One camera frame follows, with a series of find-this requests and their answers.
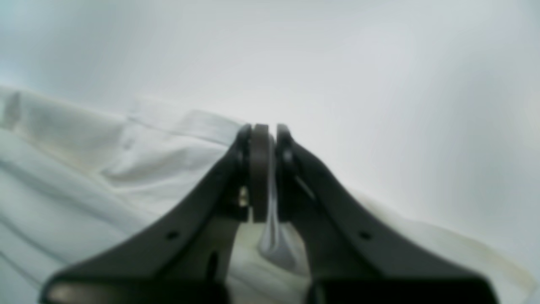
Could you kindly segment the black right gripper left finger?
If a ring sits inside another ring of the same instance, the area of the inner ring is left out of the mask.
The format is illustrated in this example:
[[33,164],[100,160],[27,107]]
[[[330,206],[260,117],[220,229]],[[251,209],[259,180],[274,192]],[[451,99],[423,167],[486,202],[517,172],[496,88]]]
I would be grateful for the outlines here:
[[172,210],[129,240],[57,272],[43,304],[230,304],[226,275],[241,223],[267,218],[270,133],[241,127]]

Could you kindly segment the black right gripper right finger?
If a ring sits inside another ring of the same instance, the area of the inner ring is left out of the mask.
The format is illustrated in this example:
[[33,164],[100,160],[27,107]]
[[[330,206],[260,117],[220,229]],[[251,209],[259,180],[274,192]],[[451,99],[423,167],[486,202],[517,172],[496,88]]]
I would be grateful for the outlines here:
[[311,283],[307,304],[496,304],[488,280],[377,219],[332,172],[276,135],[278,217],[299,233]]

